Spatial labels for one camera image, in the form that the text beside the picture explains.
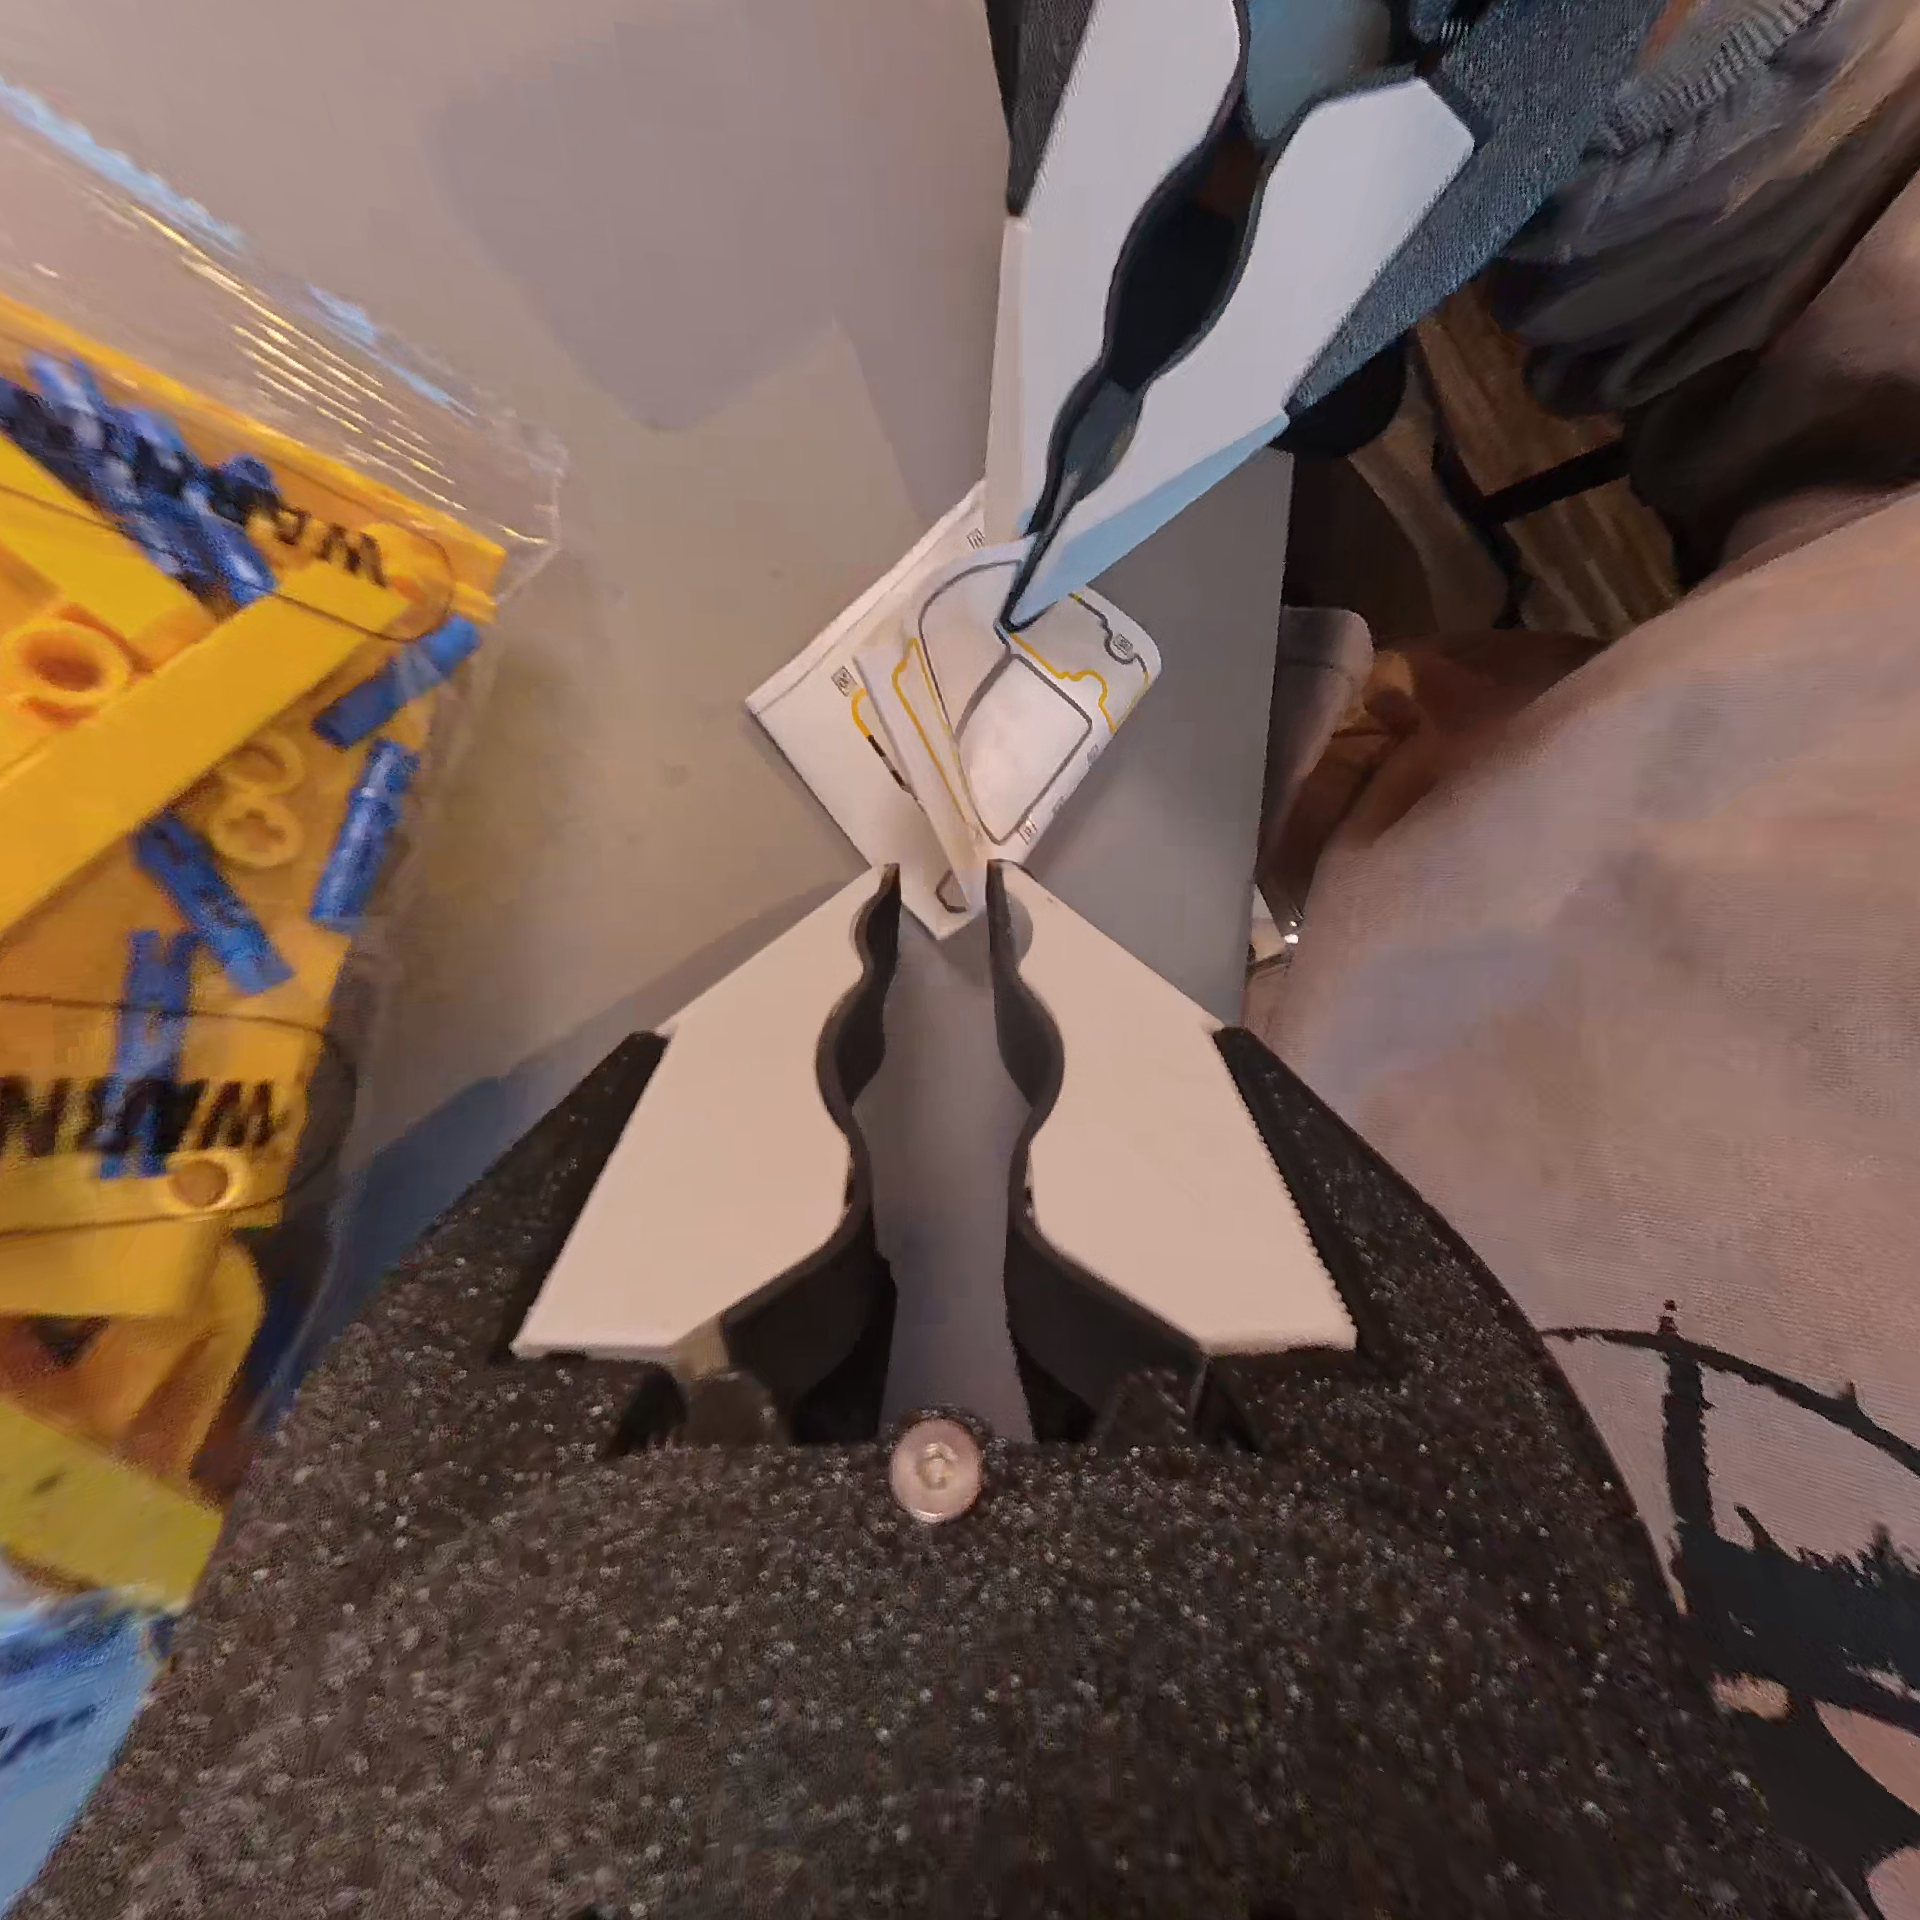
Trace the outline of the large clear plastic bag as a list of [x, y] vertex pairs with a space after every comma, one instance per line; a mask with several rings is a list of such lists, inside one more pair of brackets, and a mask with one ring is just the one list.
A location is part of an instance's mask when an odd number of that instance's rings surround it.
[[[562, 460], [542, 434], [487, 405], [356, 307], [271, 274], [242, 232], [134, 157], [98, 144], [13, 78], [3, 78], [3, 300], [127, 349], [258, 421], [317, 424], [323, 451], [369, 464], [405, 490], [444, 490], [460, 516], [500, 536], [509, 552], [496, 614], [558, 545]], [[330, 1267], [317, 1303], [300, 1309], [281, 1339], [278, 1371], [258, 1394], [251, 1427], [238, 1430], [229, 1505], [340, 1309], [346, 1162], [389, 1045], [389, 1002], [402, 967], [395, 921], [415, 891], [418, 849], [441, 813], [447, 764], [467, 744], [493, 673], [490, 630], [493, 624], [470, 660], [464, 692], [447, 705], [451, 722], [411, 816], [411, 839], [372, 918], [372, 1025], [356, 1055], [362, 1078], [330, 1211]], [[23, 1900], [104, 1783], [189, 1607], [193, 1597], [180, 1610], [163, 1610], [59, 1590], [3, 1567], [7, 1910]]]

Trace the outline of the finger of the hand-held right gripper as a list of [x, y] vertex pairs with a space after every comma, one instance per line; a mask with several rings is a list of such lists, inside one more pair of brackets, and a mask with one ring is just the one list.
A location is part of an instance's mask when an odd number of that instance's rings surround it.
[[1002, 604], [1006, 627], [1091, 584], [1287, 428], [1313, 359], [1473, 147], [1417, 78], [1306, 111], [1260, 176], [1234, 281], [1198, 340], [1117, 408], [1094, 457], [1071, 460], [1064, 506], [1032, 536]]
[[1009, 134], [980, 516], [1042, 539], [1091, 487], [1153, 356], [1127, 281], [1247, 75], [1244, 3], [989, 3]]

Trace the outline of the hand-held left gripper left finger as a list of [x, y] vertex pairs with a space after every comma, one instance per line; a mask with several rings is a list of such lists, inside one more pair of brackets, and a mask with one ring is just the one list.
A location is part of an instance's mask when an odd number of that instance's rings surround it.
[[878, 1433], [898, 1283], [856, 1100], [885, 1055], [898, 931], [901, 872], [869, 869], [637, 1035], [633, 1110], [516, 1358], [637, 1362], [686, 1437]]

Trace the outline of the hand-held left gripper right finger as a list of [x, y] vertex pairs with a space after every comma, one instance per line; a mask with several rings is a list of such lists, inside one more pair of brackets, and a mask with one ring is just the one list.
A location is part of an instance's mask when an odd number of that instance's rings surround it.
[[1084, 1443], [1130, 1381], [1198, 1414], [1224, 1362], [1352, 1365], [1358, 1326], [1247, 1100], [1264, 1048], [993, 862], [996, 1045], [1025, 1100], [1002, 1313], [1032, 1437]]

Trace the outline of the person's right forearm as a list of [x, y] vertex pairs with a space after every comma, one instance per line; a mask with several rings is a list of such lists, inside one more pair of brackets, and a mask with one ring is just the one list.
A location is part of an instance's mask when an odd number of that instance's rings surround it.
[[1554, 418], [1629, 415], [1812, 300], [1917, 163], [1917, 3], [1669, 3], [1489, 274]]

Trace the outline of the white sticker sheet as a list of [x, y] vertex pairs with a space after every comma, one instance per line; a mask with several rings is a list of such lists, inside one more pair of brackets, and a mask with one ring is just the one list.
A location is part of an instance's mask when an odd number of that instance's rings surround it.
[[986, 542], [980, 493], [748, 696], [852, 849], [898, 869], [934, 940], [983, 914], [996, 859], [1029, 862], [1162, 669], [1091, 588], [1002, 630], [1022, 545]]

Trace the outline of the pile of yellow building parts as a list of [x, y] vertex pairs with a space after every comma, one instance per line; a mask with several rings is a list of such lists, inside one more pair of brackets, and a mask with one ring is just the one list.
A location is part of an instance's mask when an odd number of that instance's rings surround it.
[[509, 552], [3, 300], [3, 1567], [180, 1610], [317, 1303]]

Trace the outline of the pile of yellow blue parts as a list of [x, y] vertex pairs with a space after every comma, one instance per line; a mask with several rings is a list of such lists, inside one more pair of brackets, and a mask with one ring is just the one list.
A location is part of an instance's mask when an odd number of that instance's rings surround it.
[[271, 1211], [503, 549], [114, 356], [3, 356], [3, 1221]]

